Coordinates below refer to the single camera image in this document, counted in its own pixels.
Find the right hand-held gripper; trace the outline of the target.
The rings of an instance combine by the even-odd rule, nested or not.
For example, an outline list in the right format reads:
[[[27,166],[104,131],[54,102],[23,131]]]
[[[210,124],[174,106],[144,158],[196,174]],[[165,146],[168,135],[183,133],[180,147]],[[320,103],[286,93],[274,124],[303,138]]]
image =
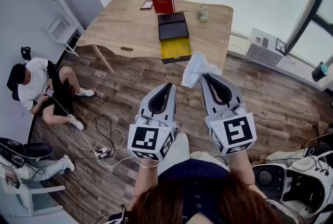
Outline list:
[[[208,113],[205,123],[219,152],[230,155],[250,148],[257,140],[254,118],[247,111],[238,87],[216,74],[204,74],[200,85]],[[228,108],[232,110],[217,113]]]

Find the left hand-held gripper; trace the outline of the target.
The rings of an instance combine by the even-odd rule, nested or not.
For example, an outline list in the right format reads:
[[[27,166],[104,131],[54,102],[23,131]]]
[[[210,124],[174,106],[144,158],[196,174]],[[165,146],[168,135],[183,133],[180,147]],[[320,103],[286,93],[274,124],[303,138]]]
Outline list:
[[[139,159],[163,161],[175,141],[175,108],[174,84],[164,83],[148,93],[130,125],[127,149]]]

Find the white cloth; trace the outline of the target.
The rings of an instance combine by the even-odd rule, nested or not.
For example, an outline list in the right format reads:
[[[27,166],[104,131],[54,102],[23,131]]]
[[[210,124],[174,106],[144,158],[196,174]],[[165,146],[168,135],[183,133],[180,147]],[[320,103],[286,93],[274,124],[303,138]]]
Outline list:
[[[182,86],[193,88],[205,73],[213,73],[221,76],[222,70],[208,62],[201,52],[192,54],[182,78]]]

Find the person's left forearm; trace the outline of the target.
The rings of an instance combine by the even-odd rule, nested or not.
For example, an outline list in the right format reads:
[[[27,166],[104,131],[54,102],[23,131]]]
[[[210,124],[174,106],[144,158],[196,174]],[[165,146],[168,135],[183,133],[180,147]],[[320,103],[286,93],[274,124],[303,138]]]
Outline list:
[[[158,161],[140,159],[138,161],[139,170],[137,173],[135,186],[134,186],[134,198],[132,200],[132,206],[136,200],[148,189],[158,184]]]

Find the person's right forearm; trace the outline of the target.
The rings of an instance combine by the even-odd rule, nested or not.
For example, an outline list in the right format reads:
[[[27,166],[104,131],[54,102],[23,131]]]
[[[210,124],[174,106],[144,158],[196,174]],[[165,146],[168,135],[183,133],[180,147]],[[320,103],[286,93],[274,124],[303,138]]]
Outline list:
[[[236,152],[229,156],[229,169],[234,173],[243,183],[252,191],[255,191],[264,199],[266,195],[261,192],[255,185],[254,172],[251,167],[250,161],[246,150]]]

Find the white air conditioner unit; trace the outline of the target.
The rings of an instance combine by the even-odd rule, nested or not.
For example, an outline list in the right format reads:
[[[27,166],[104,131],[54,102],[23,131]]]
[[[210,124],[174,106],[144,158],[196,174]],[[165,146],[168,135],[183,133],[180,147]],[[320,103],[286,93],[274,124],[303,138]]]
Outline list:
[[[263,37],[268,39],[268,48],[262,47]],[[277,37],[257,28],[252,28],[248,37],[246,55],[269,66],[275,67],[284,57],[275,49]]]

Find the person's beige trouser legs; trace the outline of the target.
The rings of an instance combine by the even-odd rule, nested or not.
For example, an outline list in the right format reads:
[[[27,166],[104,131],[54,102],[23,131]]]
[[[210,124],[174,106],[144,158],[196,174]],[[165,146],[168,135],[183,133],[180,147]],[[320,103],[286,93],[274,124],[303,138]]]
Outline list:
[[[169,170],[172,166],[184,162],[186,160],[200,160],[203,162],[214,163],[222,168],[230,171],[227,165],[212,157],[207,152],[195,151],[190,153],[188,137],[184,132],[178,133],[176,139],[172,143],[164,160],[158,166],[158,176]]]

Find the person's dark blue top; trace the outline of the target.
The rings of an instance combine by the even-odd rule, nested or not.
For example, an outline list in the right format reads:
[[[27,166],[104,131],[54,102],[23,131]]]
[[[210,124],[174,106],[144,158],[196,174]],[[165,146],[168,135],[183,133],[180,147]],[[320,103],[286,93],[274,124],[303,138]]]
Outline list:
[[[183,223],[201,213],[214,224],[225,224],[217,199],[222,197],[218,194],[218,188],[228,176],[229,170],[218,164],[188,159],[161,173],[158,182],[175,182],[180,185],[183,195]]]

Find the wooden table leg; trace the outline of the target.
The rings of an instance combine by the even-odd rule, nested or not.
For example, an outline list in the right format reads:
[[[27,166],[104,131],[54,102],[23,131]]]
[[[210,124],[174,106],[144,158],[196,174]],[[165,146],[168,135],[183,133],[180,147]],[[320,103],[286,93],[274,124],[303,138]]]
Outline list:
[[[110,64],[107,62],[107,60],[104,58],[104,56],[102,55],[102,53],[100,52],[98,47],[96,45],[92,45],[92,49],[95,52],[96,56],[101,60],[103,65],[108,69],[109,73],[114,74],[114,70],[112,69]]]

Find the white artificial flower sprig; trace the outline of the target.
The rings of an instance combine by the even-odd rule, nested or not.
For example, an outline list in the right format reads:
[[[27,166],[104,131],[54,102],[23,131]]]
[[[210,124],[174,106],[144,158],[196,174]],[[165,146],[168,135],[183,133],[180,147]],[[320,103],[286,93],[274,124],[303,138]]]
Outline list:
[[[186,12],[195,14],[201,22],[209,21],[208,8],[204,5],[200,5],[196,10],[187,10]]]

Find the black cup teal lid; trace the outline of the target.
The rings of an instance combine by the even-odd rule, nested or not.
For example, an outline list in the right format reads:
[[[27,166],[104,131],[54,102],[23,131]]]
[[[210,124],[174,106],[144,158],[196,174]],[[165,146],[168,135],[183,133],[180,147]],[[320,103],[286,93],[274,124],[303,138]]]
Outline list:
[[[328,75],[328,67],[323,62],[320,62],[317,65],[317,67],[312,71],[312,78],[315,82],[318,82],[327,75]]]

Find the white and black machine shell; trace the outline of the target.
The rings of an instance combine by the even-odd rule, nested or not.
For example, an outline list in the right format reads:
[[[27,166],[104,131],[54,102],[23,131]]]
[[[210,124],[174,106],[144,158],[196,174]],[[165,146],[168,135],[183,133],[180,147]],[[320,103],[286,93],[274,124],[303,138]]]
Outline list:
[[[313,152],[253,166],[255,185],[312,224],[333,224],[333,150]]]

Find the black dome-shaped device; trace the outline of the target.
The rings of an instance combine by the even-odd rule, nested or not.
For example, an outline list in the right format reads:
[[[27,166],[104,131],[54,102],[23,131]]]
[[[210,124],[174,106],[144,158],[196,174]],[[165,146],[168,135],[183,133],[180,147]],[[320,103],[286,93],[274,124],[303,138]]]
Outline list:
[[[46,159],[53,152],[54,149],[46,143],[31,142],[21,144],[8,138],[0,137],[0,155],[17,168],[21,168],[27,161]]]

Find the white plastic chair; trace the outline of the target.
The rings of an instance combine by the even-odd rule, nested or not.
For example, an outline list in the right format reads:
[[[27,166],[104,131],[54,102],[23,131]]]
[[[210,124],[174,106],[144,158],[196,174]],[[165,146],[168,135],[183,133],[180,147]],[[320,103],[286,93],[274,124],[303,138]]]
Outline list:
[[[16,203],[9,207],[10,217],[33,217],[63,210],[50,194],[65,190],[65,186],[44,188],[40,182],[33,181],[15,188],[3,178],[1,184],[5,197]]]

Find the black standing deer picture frame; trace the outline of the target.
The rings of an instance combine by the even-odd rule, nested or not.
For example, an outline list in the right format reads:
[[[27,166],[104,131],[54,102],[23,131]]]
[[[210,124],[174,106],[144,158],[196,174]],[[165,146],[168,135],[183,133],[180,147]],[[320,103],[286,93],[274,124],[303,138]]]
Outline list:
[[[275,49],[285,55],[286,44],[282,40],[277,38]]]

